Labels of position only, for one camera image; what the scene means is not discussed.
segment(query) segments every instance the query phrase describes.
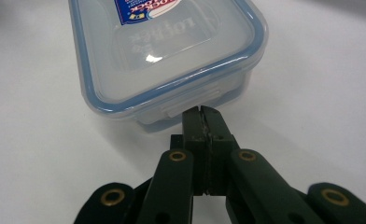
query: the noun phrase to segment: black metal arm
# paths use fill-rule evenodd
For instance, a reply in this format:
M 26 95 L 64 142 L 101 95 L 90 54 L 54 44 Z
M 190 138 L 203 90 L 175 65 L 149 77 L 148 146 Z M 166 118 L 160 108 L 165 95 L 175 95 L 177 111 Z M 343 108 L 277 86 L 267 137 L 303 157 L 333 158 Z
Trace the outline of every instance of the black metal arm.
M 220 113 L 183 113 L 183 134 L 171 136 L 155 175 L 136 189 L 112 183 L 84 204 L 75 224 L 190 224 L 192 197 L 226 196 L 233 224 L 364 224 L 366 203 L 321 183 L 305 195 L 262 155 L 241 149 Z

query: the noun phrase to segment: transparent lid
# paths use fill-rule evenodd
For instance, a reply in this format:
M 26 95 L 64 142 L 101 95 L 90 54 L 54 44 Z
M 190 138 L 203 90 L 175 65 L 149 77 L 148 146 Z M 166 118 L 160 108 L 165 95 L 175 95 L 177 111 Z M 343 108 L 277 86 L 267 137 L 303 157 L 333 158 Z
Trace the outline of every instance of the transparent lid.
M 248 3 L 71 0 L 88 103 L 105 113 L 122 112 L 261 57 L 265 24 Z

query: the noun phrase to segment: gold circular rivet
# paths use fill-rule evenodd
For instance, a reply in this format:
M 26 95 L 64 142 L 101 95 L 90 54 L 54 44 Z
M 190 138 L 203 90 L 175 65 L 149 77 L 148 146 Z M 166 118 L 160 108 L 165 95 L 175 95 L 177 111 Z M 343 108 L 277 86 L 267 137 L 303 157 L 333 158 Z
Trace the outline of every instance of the gold circular rivet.
M 349 199 L 340 191 L 335 189 L 323 189 L 322 196 L 325 198 L 329 203 L 333 203 L 339 206 L 348 206 Z
M 101 203 L 105 206 L 114 206 L 121 203 L 125 198 L 125 192 L 122 189 L 110 189 L 102 194 Z
M 256 160 L 256 154 L 249 151 L 241 151 L 239 152 L 239 158 L 241 158 L 244 161 L 255 161 Z
M 181 151 L 174 151 L 169 154 L 169 159 L 171 161 L 183 161 L 187 158 L 186 154 Z

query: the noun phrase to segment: white surface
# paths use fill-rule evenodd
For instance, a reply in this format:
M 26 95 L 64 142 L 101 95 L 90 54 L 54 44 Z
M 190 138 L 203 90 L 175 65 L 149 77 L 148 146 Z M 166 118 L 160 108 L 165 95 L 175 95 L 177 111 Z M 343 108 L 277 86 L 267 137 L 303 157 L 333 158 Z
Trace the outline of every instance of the white surface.
M 260 1 L 270 28 L 248 91 L 219 108 L 291 186 L 366 202 L 366 0 Z M 94 190 L 153 175 L 180 125 L 145 133 L 80 95 L 67 1 L 0 0 L 0 223 L 73 223 Z M 196 199 L 193 223 L 229 223 Z

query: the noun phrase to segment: sticker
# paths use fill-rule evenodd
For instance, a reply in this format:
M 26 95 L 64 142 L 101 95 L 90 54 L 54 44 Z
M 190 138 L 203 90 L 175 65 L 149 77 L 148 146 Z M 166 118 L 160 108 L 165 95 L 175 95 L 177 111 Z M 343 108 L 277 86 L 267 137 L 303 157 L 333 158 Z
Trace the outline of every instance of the sticker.
M 148 21 L 171 10 L 181 0 L 115 0 L 121 25 Z

